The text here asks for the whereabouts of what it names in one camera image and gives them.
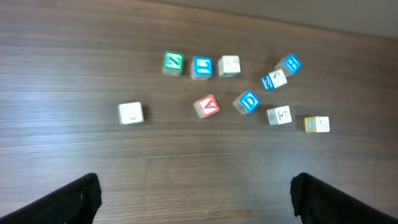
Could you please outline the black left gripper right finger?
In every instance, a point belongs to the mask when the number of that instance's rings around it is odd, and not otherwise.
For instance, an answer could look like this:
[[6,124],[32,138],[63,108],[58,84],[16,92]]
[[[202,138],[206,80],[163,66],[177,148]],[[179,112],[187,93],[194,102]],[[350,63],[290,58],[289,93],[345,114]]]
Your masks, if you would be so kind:
[[294,215],[303,224],[397,224],[397,219],[305,172],[293,177]]

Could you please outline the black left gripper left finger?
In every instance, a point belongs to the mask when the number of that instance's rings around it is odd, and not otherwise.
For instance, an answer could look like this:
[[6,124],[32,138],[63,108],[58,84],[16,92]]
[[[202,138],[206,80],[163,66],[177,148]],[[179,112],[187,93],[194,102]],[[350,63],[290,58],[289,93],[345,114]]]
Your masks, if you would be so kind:
[[3,224],[92,224],[102,205],[98,176],[88,173],[56,191],[1,217]]

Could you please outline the wooden block red top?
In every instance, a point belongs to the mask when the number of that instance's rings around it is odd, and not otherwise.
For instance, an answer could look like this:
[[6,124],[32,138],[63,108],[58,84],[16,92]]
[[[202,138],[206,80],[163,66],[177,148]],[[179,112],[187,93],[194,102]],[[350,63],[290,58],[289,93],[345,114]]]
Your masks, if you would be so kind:
[[220,107],[213,95],[207,95],[196,100],[193,107],[200,118],[207,118],[220,111]]

